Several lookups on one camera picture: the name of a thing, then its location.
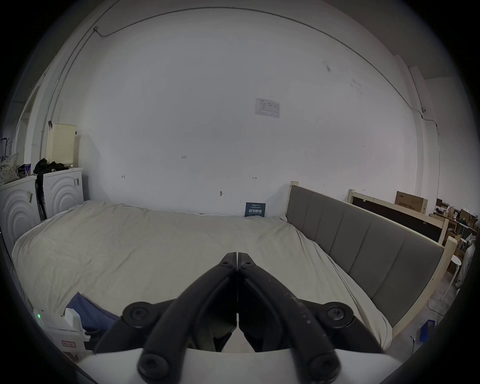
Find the red label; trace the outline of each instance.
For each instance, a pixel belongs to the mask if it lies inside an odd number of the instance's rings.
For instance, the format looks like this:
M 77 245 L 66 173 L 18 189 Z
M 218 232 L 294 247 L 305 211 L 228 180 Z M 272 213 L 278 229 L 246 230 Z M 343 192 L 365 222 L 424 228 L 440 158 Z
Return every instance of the red label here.
M 73 342 L 73 341 L 65 341 L 65 340 L 62 340 L 61 341 L 61 344 L 64 346 L 64 347 L 71 347 L 71 348 L 76 348 L 77 345 Z

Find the blue cloth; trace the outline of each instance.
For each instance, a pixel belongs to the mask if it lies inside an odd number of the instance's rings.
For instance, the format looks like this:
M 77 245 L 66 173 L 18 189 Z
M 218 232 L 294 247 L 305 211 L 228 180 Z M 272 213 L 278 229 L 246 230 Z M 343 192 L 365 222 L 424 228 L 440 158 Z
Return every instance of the blue cloth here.
M 85 331 L 107 331 L 119 318 L 117 315 L 97 307 L 79 292 L 70 300 L 67 308 L 75 310 L 80 315 Z

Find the cable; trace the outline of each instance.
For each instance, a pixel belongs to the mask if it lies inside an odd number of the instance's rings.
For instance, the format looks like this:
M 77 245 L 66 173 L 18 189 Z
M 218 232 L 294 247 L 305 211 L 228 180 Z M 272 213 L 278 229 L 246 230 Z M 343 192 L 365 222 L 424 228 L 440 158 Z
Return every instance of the cable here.
M 163 13 L 158 13 L 158 14 L 155 14 L 155 15 L 152 15 L 152 16 L 148 16 L 148 17 L 145 17 L 141 20 L 137 20 L 136 22 L 133 22 L 133 23 L 130 23 L 130 24 L 127 24 L 125 26 L 123 26 L 122 28 L 119 28 L 113 32 L 110 32 L 109 34 L 106 34 L 106 35 L 102 35 L 99 31 L 98 31 L 98 26 L 95 26 L 94 27 L 94 31 L 97 33 L 97 35 L 99 35 L 100 37 L 108 37 L 108 36 L 112 36 L 113 34 L 125 29 L 125 28 L 128 28 L 132 25 L 135 25 L 135 24 L 138 24 L 138 23 L 141 23 L 142 21 L 145 21 L 145 20 L 150 20 L 150 19 L 153 19 L 155 17 L 159 17 L 159 16 L 164 16 L 164 15 L 168 15 L 168 14 L 171 14 L 171 13 L 177 13 L 177 12 L 184 12 L 184 11 L 195 11 L 195 10 L 200 10 L 200 9 L 238 9 L 238 10 L 242 10 L 242 11 L 252 11 L 252 12 L 258 12 L 258 13 L 265 13 L 265 14 L 268 14 L 268 15 L 272 15 L 272 16 L 277 16 L 277 17 L 281 17 L 282 19 L 286 19 L 286 20 L 290 20 L 290 21 L 293 21 L 295 23 L 299 23 L 299 24 L 302 24 L 308 28 L 311 28 L 317 32 L 320 32 L 330 38 L 332 38 L 333 40 L 337 41 L 338 43 L 342 44 L 343 46 L 345 46 L 346 48 L 350 49 L 353 53 L 355 53 L 356 55 L 360 56 L 362 59 L 364 59 L 368 64 L 370 64 L 390 85 L 391 87 L 398 93 L 398 95 L 402 98 L 402 100 L 405 102 L 405 104 L 413 111 L 415 112 L 418 112 L 420 114 L 420 117 L 422 118 L 422 120 L 425 120 L 425 121 L 432 121 L 435 123 L 435 126 L 437 125 L 436 121 L 434 120 L 430 120 L 430 119 L 426 119 L 423 117 L 422 115 L 422 112 L 420 112 L 418 109 L 415 109 L 413 108 L 409 103 L 408 101 L 402 96 L 402 94 L 400 93 L 400 91 L 398 89 L 395 88 L 395 86 L 391 83 L 390 80 L 387 79 L 387 77 L 377 68 L 375 67 L 370 61 L 368 61 L 364 56 L 362 56 L 360 53 L 358 53 L 356 50 L 354 50 L 352 47 L 348 46 L 347 44 L 345 44 L 343 41 L 337 39 L 336 37 L 332 36 L 331 34 L 325 32 L 325 31 L 322 31 L 321 29 L 318 29 L 318 28 L 315 28 L 314 26 L 311 26 L 307 23 L 304 23 L 304 22 L 301 22 L 301 21 L 298 21 L 298 20 L 295 20 L 295 19 L 292 19 L 291 17 L 286 17 L 286 16 L 282 16 L 282 15 L 279 15 L 278 13 L 273 13 L 273 12 L 268 12 L 268 11 L 261 11 L 261 10 L 258 10 L 258 9 L 252 9 L 252 8 L 244 8 L 244 7 L 227 7 L 227 6 L 212 6 L 212 7 L 192 7 L 192 8 L 184 8 L 184 9 L 180 9 L 180 10 L 176 10 L 176 11 L 168 11 L 168 12 L 163 12 Z
M 117 0 L 116 2 L 114 2 L 112 5 L 110 5 L 100 16 L 98 19 L 96 19 L 93 24 L 96 24 L 98 22 L 98 20 L 100 20 L 102 18 L 102 16 L 104 14 L 106 14 L 114 5 L 116 5 L 120 0 Z M 61 76 L 63 75 L 63 71 L 65 70 L 65 68 L 67 67 L 67 64 L 70 60 L 70 58 L 72 57 L 73 53 L 75 52 L 75 50 L 77 49 L 77 47 L 79 46 L 79 44 L 81 43 L 81 41 L 84 39 L 84 37 L 87 35 L 88 31 L 90 30 L 87 29 L 87 31 L 84 33 L 84 35 L 82 36 L 82 38 L 78 41 L 77 45 L 75 46 L 75 48 L 73 48 L 70 56 L 67 58 L 67 61 L 65 62 L 65 64 L 63 65 L 63 68 L 60 72 L 60 75 L 58 76 L 58 79 L 57 81 L 55 82 L 55 86 L 53 87 L 53 91 L 52 91 L 52 96 L 50 96 L 50 101 L 48 102 L 48 107 L 47 107 L 47 111 L 45 112 L 45 118 L 43 120 L 43 126 L 42 126 L 42 134 L 40 136 L 40 154 L 42 153 L 42 143 L 43 143 L 43 132 L 45 130 L 45 124 L 47 123 L 47 116 L 48 116 L 48 111 L 50 110 L 50 104 L 52 103 L 52 100 L 53 100 L 53 95 L 55 94 L 55 90 L 57 89 L 57 85 L 59 83 L 59 80 L 61 78 Z M 82 48 L 84 47 L 85 43 L 82 45 L 82 47 L 79 49 L 79 52 L 82 50 Z M 75 59 L 77 58 L 78 54 L 75 56 L 75 58 L 73 59 L 71 65 L 70 65 L 70 68 L 72 67 L 73 65 L 73 62 L 75 61 Z
M 430 305 L 428 304 L 428 300 L 427 300 L 427 307 L 428 307 L 428 309 L 429 309 L 430 311 L 433 311 L 433 312 L 439 314 L 439 315 L 442 316 L 442 317 L 445 316 L 444 314 L 441 314 L 440 312 L 437 312 L 435 309 L 430 308 Z
M 419 98 L 419 102 L 420 102 L 420 108 L 422 110 L 422 112 L 426 112 L 426 109 L 423 107 L 423 104 L 421 102 L 421 99 L 420 99 L 420 93 L 419 93 L 419 90 L 417 88 L 417 85 L 415 84 L 415 80 L 413 79 L 413 75 L 412 75 L 412 71 L 410 70 L 410 68 L 408 69 L 408 72 L 410 73 L 410 77 L 412 78 L 412 82 L 413 82 L 413 85 L 415 86 L 415 90 L 417 91 L 417 96 Z M 438 180 L 437 180 L 437 199 L 438 199 L 438 191 L 440 189 L 440 133 L 438 132 L 438 125 L 437 125 L 437 122 L 435 120 L 430 120 L 430 119 L 424 119 L 425 121 L 433 121 L 435 123 L 435 128 L 437 130 L 437 147 L 438 147 Z

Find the black panel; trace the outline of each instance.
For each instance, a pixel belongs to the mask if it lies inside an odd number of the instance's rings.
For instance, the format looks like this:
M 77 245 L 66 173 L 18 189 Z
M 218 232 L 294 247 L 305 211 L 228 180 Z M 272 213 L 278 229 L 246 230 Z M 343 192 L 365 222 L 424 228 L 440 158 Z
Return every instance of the black panel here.
M 362 207 L 367 211 L 374 212 L 380 216 L 386 217 L 387 219 L 395 221 L 398 224 L 404 225 L 405 227 L 421 233 L 433 241 L 438 241 L 440 234 L 442 233 L 442 229 L 436 227 L 435 225 L 417 219 L 416 217 L 406 215 L 402 212 L 396 211 L 395 209 L 372 203 L 368 200 L 363 201 L 363 199 L 354 197 L 352 204 Z

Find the blue sign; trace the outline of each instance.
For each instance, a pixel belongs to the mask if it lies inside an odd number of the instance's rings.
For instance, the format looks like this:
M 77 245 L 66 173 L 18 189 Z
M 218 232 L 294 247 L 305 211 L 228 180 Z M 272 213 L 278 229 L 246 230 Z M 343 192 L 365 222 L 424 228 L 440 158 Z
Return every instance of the blue sign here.
M 247 203 L 245 206 L 245 217 L 247 216 L 265 217 L 265 203 Z

